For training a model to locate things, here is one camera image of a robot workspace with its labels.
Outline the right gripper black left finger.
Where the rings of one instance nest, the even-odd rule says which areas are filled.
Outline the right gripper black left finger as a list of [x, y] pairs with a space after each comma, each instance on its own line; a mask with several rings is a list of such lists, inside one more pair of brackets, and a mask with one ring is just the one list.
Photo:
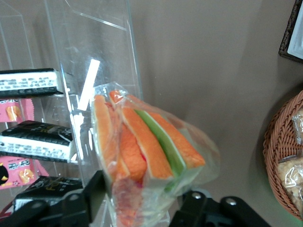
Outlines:
[[33, 200], [0, 222], [2, 227], [88, 227], [98, 215], [106, 194], [103, 171], [84, 189], [68, 192], [54, 205]]

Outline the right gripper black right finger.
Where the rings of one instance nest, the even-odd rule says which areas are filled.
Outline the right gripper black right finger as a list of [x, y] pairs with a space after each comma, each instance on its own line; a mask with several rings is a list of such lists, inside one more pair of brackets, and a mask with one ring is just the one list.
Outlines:
[[249, 204], [235, 196], [219, 202], [206, 190], [196, 189], [182, 195], [180, 208], [170, 227], [268, 227], [270, 226]]

